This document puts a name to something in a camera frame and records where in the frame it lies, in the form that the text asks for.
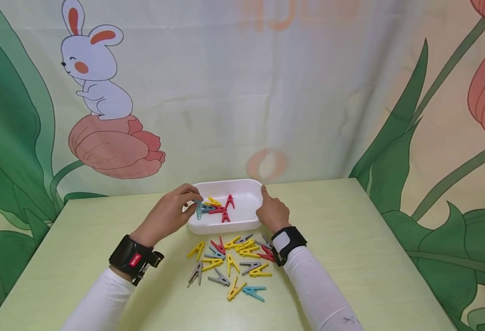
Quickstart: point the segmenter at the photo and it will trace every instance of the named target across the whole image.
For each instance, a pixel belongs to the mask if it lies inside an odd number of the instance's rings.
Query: red label
[[[130,262],[128,263],[128,265],[130,266],[136,266],[136,264],[138,264],[138,261],[140,261],[141,259],[141,255],[136,253],[134,255],[134,257],[132,257],[132,259],[130,260]]]

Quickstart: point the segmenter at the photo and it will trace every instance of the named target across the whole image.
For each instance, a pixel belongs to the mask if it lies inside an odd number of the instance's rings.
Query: red clothespin
[[[224,222],[231,222],[230,217],[228,216],[228,212],[226,209],[222,212],[222,223]]]
[[[217,250],[219,251],[219,253],[226,255],[226,250],[224,248],[224,244],[222,243],[222,237],[219,236],[219,239],[220,239],[220,245],[216,244],[214,241],[211,241],[211,244],[215,248],[217,248]]]
[[[225,207],[217,207],[215,206],[215,210],[211,210],[208,212],[208,214],[220,214],[223,213],[226,210]]]
[[[233,209],[235,209],[235,205],[233,204],[233,196],[230,194],[228,195],[228,200],[226,200],[226,204],[224,205],[225,209],[228,209],[228,205],[231,204]]]
[[[275,262],[274,254],[272,253],[271,250],[269,250],[266,246],[261,246],[261,249],[264,250],[266,254],[257,253],[257,255],[259,255],[260,258],[264,258],[264,259],[267,259],[268,261]]]

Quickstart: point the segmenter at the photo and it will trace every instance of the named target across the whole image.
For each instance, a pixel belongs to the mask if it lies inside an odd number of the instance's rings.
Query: yellow clothespin
[[[224,260],[222,258],[203,258],[202,262],[208,262],[210,264],[202,268],[202,271],[208,271],[221,265]]]
[[[215,205],[215,206],[222,207],[222,203],[218,202],[214,198],[211,198],[211,196],[208,196],[208,200],[210,202],[204,202],[204,205]]]
[[[204,241],[200,241],[200,243],[198,243],[198,245],[196,245],[195,248],[193,248],[193,250],[187,254],[187,257],[191,257],[195,252],[197,252],[198,255],[196,256],[196,261],[198,262],[200,260],[200,256],[202,255],[202,250],[204,249],[205,244],[206,243],[204,243]]]
[[[237,273],[241,273],[239,270],[239,267],[235,264],[233,261],[233,258],[231,257],[230,254],[226,254],[226,261],[228,261],[228,277],[230,276],[230,271],[231,271],[231,266],[233,265],[235,267],[235,270]]]
[[[258,249],[259,249],[259,247],[257,247],[257,246],[246,248],[245,250],[240,250],[239,255],[242,256],[242,257],[261,258],[259,255],[252,253],[252,251],[255,251],[255,250],[258,250]]]
[[[255,244],[255,240],[250,239],[250,240],[246,241],[244,244],[240,244],[237,247],[235,247],[235,251],[237,253],[239,253],[240,250],[245,250],[246,248],[252,248],[252,247],[254,247],[255,246],[254,244]]]
[[[228,292],[228,301],[233,300],[235,296],[243,290],[243,287],[246,286],[246,282],[244,282],[243,285],[236,287],[238,278],[239,276],[235,276],[235,282],[233,282],[230,287],[230,291]]]
[[[257,277],[257,276],[272,277],[271,273],[263,272],[263,269],[266,268],[267,266],[268,266],[268,263],[265,263],[261,266],[258,266],[255,269],[250,270],[248,274],[250,275],[250,277]]]
[[[234,240],[224,244],[225,250],[231,250],[232,248],[236,248],[237,246],[239,246],[239,244],[236,244],[235,241],[239,240],[240,238],[241,236],[237,236]]]

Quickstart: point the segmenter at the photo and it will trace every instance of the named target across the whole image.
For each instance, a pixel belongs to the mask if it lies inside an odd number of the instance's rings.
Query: light green table
[[[270,185],[291,209],[291,223],[333,277],[366,331],[454,330],[440,304],[354,179]],[[162,194],[69,202],[0,309],[0,330],[58,330],[107,266],[124,234],[142,222]],[[254,232],[259,236],[261,227]],[[237,234],[224,234],[226,241]],[[158,247],[166,259],[151,268],[128,303],[122,330],[309,330],[287,276],[244,276],[265,285],[266,303],[207,280],[186,288],[200,241],[185,227]],[[242,261],[234,253],[237,262]],[[226,264],[221,271],[226,274]]]

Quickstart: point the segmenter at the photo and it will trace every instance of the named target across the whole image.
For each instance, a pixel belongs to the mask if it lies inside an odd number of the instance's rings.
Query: wrist
[[[154,247],[161,240],[161,238],[158,239],[157,235],[149,233],[149,231],[142,230],[141,226],[128,236],[136,243],[145,247]]]
[[[292,225],[288,222],[286,223],[278,223],[278,224],[273,224],[271,225],[268,229],[270,230],[270,232],[272,232],[272,234],[276,234],[278,233],[281,229],[285,229],[287,227],[291,227]]]

